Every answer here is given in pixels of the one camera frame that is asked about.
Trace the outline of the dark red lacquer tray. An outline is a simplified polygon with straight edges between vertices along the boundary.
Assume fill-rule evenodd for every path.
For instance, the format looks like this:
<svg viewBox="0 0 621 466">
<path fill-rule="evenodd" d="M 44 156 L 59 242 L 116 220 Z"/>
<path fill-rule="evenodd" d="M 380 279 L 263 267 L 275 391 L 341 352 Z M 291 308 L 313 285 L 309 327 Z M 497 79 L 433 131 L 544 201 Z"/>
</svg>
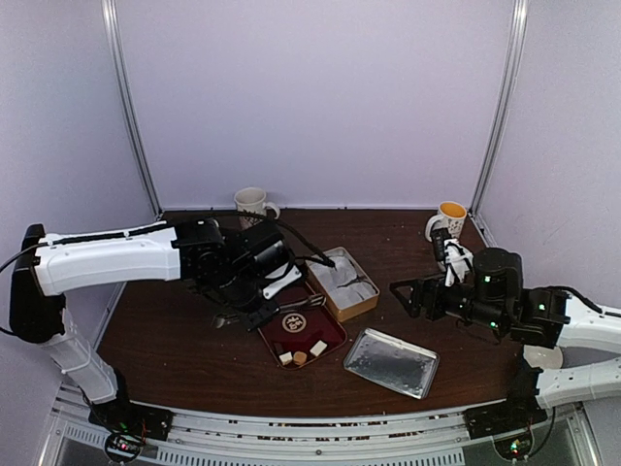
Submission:
<svg viewBox="0 0 621 466">
<path fill-rule="evenodd" d="M 280 305 L 305 299 L 315 294 L 309 284 L 293 286 L 285 289 L 277 297 Z M 270 322 L 258 329 L 258 334 L 263 340 L 271 357 L 280 369 L 295 371 L 301 369 L 323 356 L 339 349 L 347 340 L 347 333 L 343 326 L 333 317 L 326 304 L 302 311 L 293 311 L 277 314 Z M 318 357 L 310 354 L 311 347 L 317 341 L 327 344 L 327 349 Z M 279 354 L 275 351 L 275 344 L 283 346 L 284 353 L 290 351 L 302 351 L 308 355 L 307 362 L 297 366 L 292 361 L 283 366 L 278 359 Z"/>
</svg>

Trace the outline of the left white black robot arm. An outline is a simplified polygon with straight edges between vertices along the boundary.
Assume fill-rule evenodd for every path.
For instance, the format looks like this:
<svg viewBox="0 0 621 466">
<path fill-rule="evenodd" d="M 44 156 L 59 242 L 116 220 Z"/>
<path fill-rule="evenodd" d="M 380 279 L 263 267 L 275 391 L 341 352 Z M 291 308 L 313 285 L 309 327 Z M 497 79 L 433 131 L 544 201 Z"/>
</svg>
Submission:
<svg viewBox="0 0 621 466">
<path fill-rule="evenodd" d="M 66 292 L 110 283 L 182 281 L 232 309 L 253 330 L 273 318 L 277 295 L 302 277 L 273 222 L 231 230 L 213 217 L 88 235 L 51 234 L 33 224 L 8 263 L 14 268 L 9 334 L 44 348 L 82 391 L 91 411 L 119 431 L 139 423 L 139 409 L 130 402 L 122 375 L 77 328 Z"/>
</svg>

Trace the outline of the beige illustrated tin lid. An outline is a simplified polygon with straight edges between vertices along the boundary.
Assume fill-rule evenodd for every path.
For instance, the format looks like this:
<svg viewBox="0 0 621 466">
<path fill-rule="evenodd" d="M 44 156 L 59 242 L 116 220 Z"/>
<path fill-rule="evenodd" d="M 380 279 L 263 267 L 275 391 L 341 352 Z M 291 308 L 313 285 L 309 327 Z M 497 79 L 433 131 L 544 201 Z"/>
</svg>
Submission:
<svg viewBox="0 0 621 466">
<path fill-rule="evenodd" d="M 361 331 L 343 361 L 346 371 L 414 399 L 424 399 L 439 355 L 372 328 Z"/>
</svg>

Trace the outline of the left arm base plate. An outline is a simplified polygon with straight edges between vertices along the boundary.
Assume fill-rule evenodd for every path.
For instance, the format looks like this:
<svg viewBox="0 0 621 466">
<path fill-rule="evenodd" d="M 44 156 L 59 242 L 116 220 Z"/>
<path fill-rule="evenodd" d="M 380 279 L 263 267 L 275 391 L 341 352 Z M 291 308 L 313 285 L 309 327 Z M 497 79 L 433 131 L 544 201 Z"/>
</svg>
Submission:
<svg viewBox="0 0 621 466">
<path fill-rule="evenodd" d="M 166 441 L 173 424 L 170 410 L 129 403 L 128 406 L 105 407 L 92 405 L 88 421 L 102 426 L 111 433 L 118 433 L 138 440 Z"/>
</svg>

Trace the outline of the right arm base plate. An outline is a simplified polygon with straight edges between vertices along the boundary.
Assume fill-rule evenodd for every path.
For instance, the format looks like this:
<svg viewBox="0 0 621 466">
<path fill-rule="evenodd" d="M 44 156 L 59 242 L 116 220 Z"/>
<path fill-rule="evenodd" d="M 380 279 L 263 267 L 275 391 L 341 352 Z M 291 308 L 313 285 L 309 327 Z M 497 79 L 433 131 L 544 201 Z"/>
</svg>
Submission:
<svg viewBox="0 0 621 466">
<path fill-rule="evenodd" d="M 472 440 L 525 429 L 548 418 L 546 410 L 535 401 L 505 400 L 463 412 Z"/>
</svg>

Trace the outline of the brown round chocolate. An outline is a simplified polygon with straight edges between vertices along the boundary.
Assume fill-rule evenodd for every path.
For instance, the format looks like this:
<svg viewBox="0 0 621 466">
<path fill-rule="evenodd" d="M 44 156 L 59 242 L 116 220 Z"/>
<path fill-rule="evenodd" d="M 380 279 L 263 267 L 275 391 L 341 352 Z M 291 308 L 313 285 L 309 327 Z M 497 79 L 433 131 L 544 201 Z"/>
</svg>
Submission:
<svg viewBox="0 0 621 466">
<path fill-rule="evenodd" d="M 293 362 L 297 366 L 304 365 L 308 360 L 308 355 L 302 351 L 295 351 L 293 354 Z"/>
</svg>

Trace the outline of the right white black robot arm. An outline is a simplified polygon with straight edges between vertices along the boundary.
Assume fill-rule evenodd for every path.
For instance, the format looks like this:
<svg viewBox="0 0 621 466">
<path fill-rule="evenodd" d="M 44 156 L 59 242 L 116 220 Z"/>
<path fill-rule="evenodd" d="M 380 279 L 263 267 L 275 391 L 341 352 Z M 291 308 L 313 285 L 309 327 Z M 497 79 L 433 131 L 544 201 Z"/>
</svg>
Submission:
<svg viewBox="0 0 621 466">
<path fill-rule="evenodd" d="M 523 347 L 607 351 L 604 362 L 566 369 L 528 365 L 521 369 L 498 407 L 498 421 L 519 427 L 535 409 L 620 394 L 620 313 L 599 307 L 573 288 L 525 288 L 519 280 L 485 274 L 472 282 L 446 285 L 439 276 L 393 282 L 390 292 L 412 318 L 452 316 L 464 325 L 482 325 L 497 340 Z"/>
</svg>

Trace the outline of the black tongs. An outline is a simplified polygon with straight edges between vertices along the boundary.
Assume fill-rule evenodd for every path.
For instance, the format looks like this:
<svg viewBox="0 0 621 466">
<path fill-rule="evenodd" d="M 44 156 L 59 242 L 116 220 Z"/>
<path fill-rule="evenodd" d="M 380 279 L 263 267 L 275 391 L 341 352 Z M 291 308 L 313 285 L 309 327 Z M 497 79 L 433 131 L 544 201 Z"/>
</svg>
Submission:
<svg viewBox="0 0 621 466">
<path fill-rule="evenodd" d="M 326 297 L 320 293 L 313 294 L 305 299 L 281 305 L 278 314 L 293 311 L 302 311 L 310 308 L 321 307 L 326 304 Z M 212 327 L 219 329 L 223 326 L 238 323 L 241 317 L 237 314 L 218 314 L 212 319 Z"/>
</svg>

